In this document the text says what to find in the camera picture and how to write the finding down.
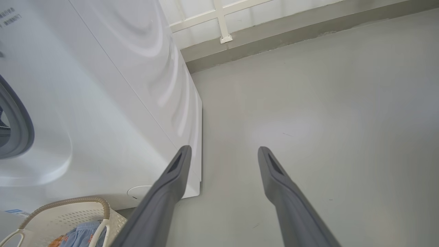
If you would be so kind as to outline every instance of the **sticker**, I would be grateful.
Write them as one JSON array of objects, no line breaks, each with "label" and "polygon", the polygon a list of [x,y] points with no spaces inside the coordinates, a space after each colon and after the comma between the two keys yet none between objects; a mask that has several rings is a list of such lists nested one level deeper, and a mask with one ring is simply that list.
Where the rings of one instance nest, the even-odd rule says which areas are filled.
[{"label": "sticker", "polygon": [[15,12],[14,8],[9,8],[6,9],[2,12],[0,12],[0,28],[3,28],[5,26],[8,26],[16,21],[18,21],[19,19],[21,19],[22,16],[18,13]]},{"label": "sticker", "polygon": [[15,215],[18,215],[18,216],[21,216],[21,217],[25,217],[25,218],[30,215],[30,213],[24,212],[23,210],[19,210],[19,209],[11,209],[11,210],[8,210],[8,211],[5,211],[5,212],[10,213],[10,214],[15,214]]}]

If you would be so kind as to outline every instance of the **blue clothing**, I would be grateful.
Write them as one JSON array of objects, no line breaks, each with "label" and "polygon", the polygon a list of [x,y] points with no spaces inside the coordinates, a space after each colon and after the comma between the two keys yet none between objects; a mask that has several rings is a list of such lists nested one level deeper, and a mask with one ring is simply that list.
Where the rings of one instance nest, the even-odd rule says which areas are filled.
[{"label": "blue clothing", "polygon": [[[75,229],[66,234],[66,237],[64,237],[59,247],[88,247],[94,232],[100,224],[99,221],[79,224]],[[102,247],[102,245],[104,245],[106,232],[107,228],[104,228],[97,240],[96,247]]]}]

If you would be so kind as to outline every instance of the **concrete floor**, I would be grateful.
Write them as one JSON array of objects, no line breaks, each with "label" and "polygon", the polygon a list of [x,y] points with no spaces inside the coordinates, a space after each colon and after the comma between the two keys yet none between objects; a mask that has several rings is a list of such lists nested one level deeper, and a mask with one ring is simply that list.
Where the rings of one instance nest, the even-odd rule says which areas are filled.
[{"label": "concrete floor", "polygon": [[438,40],[432,10],[193,74],[202,192],[177,204],[168,246],[283,246],[262,145],[341,245],[437,246]]}]

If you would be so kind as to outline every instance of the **white plastic basket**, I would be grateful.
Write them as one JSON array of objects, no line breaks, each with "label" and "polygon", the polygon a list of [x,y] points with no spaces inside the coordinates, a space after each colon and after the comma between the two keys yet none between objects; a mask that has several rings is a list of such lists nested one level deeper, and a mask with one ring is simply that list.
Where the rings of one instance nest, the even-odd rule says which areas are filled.
[{"label": "white plastic basket", "polygon": [[0,242],[3,247],[13,236],[20,235],[17,247],[47,247],[53,240],[74,229],[78,224],[102,220],[90,241],[95,247],[101,232],[107,228],[107,247],[126,223],[126,219],[99,197],[79,197],[47,204],[35,210],[19,228]]}]

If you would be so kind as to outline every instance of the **washing machine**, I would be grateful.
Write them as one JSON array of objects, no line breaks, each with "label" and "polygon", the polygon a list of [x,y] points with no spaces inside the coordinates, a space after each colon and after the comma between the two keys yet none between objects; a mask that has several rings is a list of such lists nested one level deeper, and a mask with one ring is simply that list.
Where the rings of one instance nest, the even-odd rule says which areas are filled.
[{"label": "washing machine", "polygon": [[2,0],[0,76],[0,210],[135,207],[188,144],[200,193],[202,102],[157,0]]}]

